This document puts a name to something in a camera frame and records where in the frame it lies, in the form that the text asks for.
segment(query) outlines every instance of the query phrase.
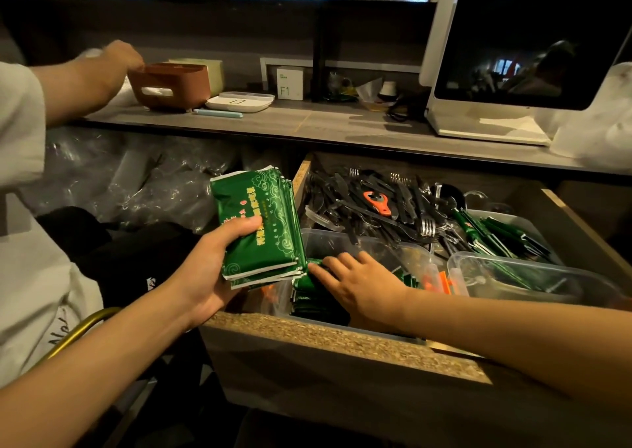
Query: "wooden drawer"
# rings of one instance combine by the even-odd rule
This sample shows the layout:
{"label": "wooden drawer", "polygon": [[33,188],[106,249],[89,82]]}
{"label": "wooden drawer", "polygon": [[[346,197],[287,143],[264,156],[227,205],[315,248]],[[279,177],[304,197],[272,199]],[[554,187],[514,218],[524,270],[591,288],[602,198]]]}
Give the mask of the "wooden drawer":
{"label": "wooden drawer", "polygon": [[[316,156],[325,168],[388,167],[462,189],[483,187],[531,220],[567,265],[601,273],[626,291],[632,286],[632,267],[537,182],[316,154],[295,176],[297,204]],[[259,313],[218,313],[201,330],[233,403],[424,447],[473,440],[493,447],[629,445],[627,421],[487,360]]]}

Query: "white cloth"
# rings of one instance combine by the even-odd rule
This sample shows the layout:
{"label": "white cloth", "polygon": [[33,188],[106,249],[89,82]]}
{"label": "white cloth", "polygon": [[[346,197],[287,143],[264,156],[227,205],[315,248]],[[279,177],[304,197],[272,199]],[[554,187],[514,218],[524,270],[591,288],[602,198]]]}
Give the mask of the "white cloth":
{"label": "white cloth", "polygon": [[44,142],[37,77],[0,62],[0,387],[46,354],[60,332],[103,308],[96,282],[81,275],[12,193],[42,174]]}

